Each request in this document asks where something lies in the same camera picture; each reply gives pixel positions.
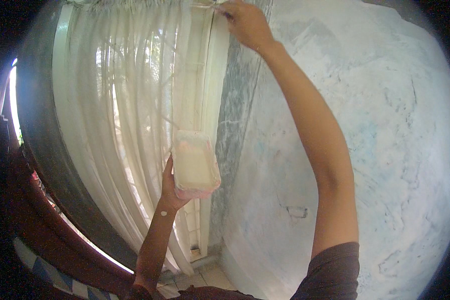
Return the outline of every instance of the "left hand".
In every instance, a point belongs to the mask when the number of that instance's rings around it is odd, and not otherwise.
[[[173,158],[172,155],[168,158],[163,171],[162,179],[162,196],[160,201],[163,205],[172,208],[177,212],[180,208],[186,205],[191,199],[180,199],[175,194],[175,179],[172,175]]]

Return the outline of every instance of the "tiled floor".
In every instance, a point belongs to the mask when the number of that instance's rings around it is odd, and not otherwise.
[[[180,296],[179,290],[186,290],[190,285],[194,287],[212,286],[225,290],[236,290],[217,263],[212,262],[195,269],[195,274],[184,274],[169,279],[162,279],[158,284],[158,291],[167,299]]]

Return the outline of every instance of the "curtain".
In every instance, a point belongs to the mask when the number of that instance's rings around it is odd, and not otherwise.
[[[173,132],[193,127],[181,105],[191,27],[189,0],[98,0],[77,6],[55,97],[61,134],[97,207],[137,253],[161,194]],[[194,105],[188,100],[186,105]],[[192,274],[179,211],[165,265]]]

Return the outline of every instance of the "paint tray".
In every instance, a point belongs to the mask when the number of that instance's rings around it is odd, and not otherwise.
[[[178,130],[174,135],[172,157],[178,198],[205,199],[220,186],[222,179],[208,135]]]

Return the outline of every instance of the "painted wall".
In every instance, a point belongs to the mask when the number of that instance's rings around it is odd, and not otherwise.
[[[450,71],[438,43],[395,10],[358,0],[275,1],[270,24],[324,96],[349,147],[358,298],[416,299],[450,241]],[[252,97],[222,234],[241,270],[230,269],[267,298],[288,299],[310,262],[318,193],[265,65]]]

